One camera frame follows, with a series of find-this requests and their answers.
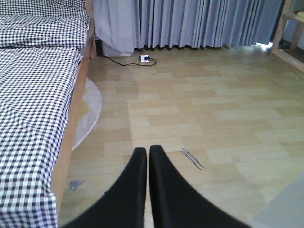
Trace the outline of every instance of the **blue curtain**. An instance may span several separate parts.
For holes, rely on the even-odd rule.
[[[92,3],[97,36],[106,38],[108,45],[117,50],[133,52],[134,48],[144,46],[219,48],[268,44],[281,1],[93,0]]]

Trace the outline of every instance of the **black and white checkered blanket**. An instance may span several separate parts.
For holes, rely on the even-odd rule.
[[[90,20],[84,0],[0,0],[0,14]]]
[[[84,49],[87,23],[78,18],[0,15],[0,48],[76,47]]]
[[[57,226],[51,192],[81,55],[0,49],[0,227]]]

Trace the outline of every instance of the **stain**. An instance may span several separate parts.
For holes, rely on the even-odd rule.
[[[76,189],[83,184],[83,182],[85,182],[85,180],[75,180],[75,181],[71,181],[68,185],[68,189],[72,190],[72,191],[76,191]]]

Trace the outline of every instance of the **black cable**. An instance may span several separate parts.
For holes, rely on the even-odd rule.
[[[119,64],[119,65],[121,65],[121,66],[123,66],[123,67],[124,67],[124,66],[140,66],[140,67],[143,67],[143,66],[144,66],[144,67],[153,67],[153,66],[155,66],[156,63],[157,63],[157,61],[156,61],[155,59],[150,58],[150,57],[147,57],[147,58],[154,61],[154,63],[152,63],[152,64],[150,64],[150,65],[141,65],[141,64],[138,64],[138,63],[121,64],[121,63],[116,62],[115,60],[111,59],[111,58],[108,57],[108,56],[101,55],[101,57],[108,58],[108,59],[111,60],[112,62],[117,63],[117,64]]]

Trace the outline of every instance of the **wooden floor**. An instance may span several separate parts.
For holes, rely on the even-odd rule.
[[[116,60],[137,62],[139,54],[157,66],[91,61],[89,78],[103,109],[73,151],[60,225],[108,190],[138,146],[162,145],[193,187],[243,221],[304,170],[304,82],[259,47],[163,49]],[[182,148],[205,168],[197,169]],[[68,190],[77,180],[85,182]],[[152,228],[149,199],[146,206],[145,225]]]

